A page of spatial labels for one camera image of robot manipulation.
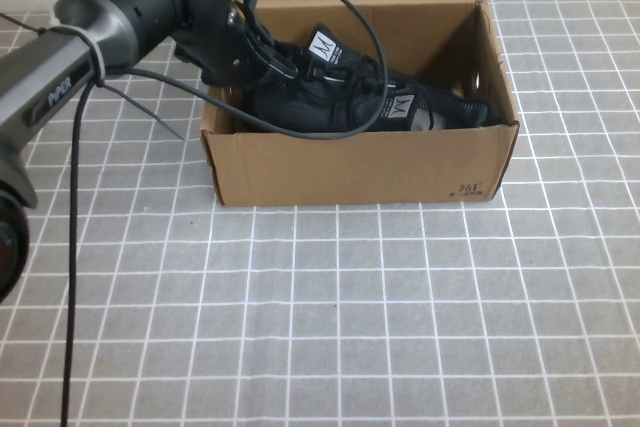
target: table surface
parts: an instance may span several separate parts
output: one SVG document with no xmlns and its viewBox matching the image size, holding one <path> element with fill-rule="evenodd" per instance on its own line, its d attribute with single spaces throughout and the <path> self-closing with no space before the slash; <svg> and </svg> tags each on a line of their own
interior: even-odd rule
<svg viewBox="0 0 640 427">
<path fill-rule="evenodd" d="M 492 0 L 522 114 L 486 204 L 227 209 L 202 105 L 113 84 L 83 127 L 83 426 L 640 425 L 640 0 Z M 21 16 L 46 24 L 38 14 Z M 0 55 L 31 34 L 0 21 Z M 142 67 L 188 79 L 163 44 Z M 55 425 L 70 104 L 24 153 L 31 262 L 0 306 L 0 427 Z"/>
</svg>

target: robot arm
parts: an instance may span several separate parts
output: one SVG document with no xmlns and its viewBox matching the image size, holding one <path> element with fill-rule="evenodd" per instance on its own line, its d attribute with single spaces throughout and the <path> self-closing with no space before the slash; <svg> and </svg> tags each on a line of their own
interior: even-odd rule
<svg viewBox="0 0 640 427">
<path fill-rule="evenodd" d="M 27 260 L 23 208 L 37 196 L 20 152 L 90 80 L 133 67 L 165 38 L 210 84 L 292 78 L 254 14 L 257 0 L 59 0 L 61 27 L 0 59 L 0 302 Z"/>
</svg>

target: black sneaker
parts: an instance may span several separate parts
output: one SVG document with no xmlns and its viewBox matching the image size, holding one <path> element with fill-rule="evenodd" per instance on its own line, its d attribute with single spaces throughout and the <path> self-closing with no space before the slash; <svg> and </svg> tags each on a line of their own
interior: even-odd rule
<svg viewBox="0 0 640 427">
<path fill-rule="evenodd" d="M 289 46 L 301 74 L 293 82 L 261 88 L 253 110 L 268 122 L 304 133 L 346 132 L 365 124 L 380 105 L 378 64 L 350 50 L 320 24 L 303 50 Z M 488 102 L 389 72 L 385 108 L 370 131 L 442 130 L 485 125 Z"/>
</svg>

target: cardboard box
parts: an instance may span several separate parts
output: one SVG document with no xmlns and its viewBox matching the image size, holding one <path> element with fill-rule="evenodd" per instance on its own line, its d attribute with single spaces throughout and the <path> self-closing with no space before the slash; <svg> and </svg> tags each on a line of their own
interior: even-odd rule
<svg viewBox="0 0 640 427">
<path fill-rule="evenodd" d="M 223 204 L 377 204 L 488 200 L 495 196 L 519 130 L 515 102 L 485 0 L 352 0 L 382 41 L 389 66 L 488 98 L 505 125 L 435 132 L 366 133 L 305 141 L 251 133 L 207 104 L 202 141 Z M 346 45 L 375 58 L 358 20 L 338 0 L 261 0 L 274 38 L 308 41 L 327 24 Z M 237 93 L 211 89 L 233 102 Z"/>
</svg>

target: screw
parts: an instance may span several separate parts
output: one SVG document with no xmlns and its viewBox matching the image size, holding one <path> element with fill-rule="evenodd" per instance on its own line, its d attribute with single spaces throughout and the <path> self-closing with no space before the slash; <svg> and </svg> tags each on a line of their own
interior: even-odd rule
<svg viewBox="0 0 640 427">
<path fill-rule="evenodd" d="M 229 25 L 233 25 L 237 16 L 238 16 L 238 13 L 236 12 L 236 9 L 231 9 L 231 11 L 229 12 L 229 18 L 227 19 L 227 23 Z"/>
</svg>

